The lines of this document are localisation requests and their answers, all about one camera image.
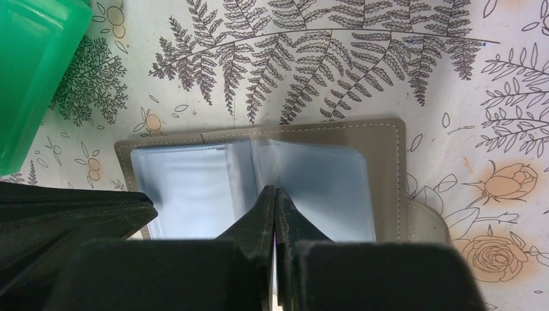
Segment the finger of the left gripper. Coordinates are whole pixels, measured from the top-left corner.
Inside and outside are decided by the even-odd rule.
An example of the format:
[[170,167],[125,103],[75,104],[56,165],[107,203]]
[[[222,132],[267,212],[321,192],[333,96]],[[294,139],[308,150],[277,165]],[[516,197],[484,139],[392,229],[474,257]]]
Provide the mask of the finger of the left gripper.
[[127,239],[156,216],[141,192],[1,182],[1,309],[41,310],[80,244]]

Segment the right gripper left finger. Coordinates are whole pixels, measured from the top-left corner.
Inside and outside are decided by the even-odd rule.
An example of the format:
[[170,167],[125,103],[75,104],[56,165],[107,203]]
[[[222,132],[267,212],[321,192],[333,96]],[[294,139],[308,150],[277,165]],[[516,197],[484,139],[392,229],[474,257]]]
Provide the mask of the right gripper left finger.
[[206,240],[94,240],[62,271],[46,310],[269,310],[276,190]]

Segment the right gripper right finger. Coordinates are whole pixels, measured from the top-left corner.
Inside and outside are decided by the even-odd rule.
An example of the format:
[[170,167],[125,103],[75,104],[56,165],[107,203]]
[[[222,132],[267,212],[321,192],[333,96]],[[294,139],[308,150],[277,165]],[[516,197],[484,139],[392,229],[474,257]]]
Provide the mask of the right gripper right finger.
[[334,242],[285,189],[274,205],[278,303],[284,310],[483,310],[458,252],[426,243]]

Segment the grey leather card holder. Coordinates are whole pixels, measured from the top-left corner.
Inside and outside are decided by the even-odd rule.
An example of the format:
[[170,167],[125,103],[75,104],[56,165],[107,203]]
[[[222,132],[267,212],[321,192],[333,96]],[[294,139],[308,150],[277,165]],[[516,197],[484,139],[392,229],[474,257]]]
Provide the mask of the grey leather card holder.
[[262,126],[123,140],[126,186],[149,196],[153,239],[210,239],[249,212],[265,186],[336,242],[448,244],[430,204],[407,198],[399,118]]

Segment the green plastic bin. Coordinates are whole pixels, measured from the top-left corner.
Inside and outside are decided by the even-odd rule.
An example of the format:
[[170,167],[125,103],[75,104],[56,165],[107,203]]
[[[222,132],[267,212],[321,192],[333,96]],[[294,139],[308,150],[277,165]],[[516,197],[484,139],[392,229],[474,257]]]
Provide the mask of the green plastic bin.
[[1,175],[21,169],[91,16],[88,1],[1,2]]

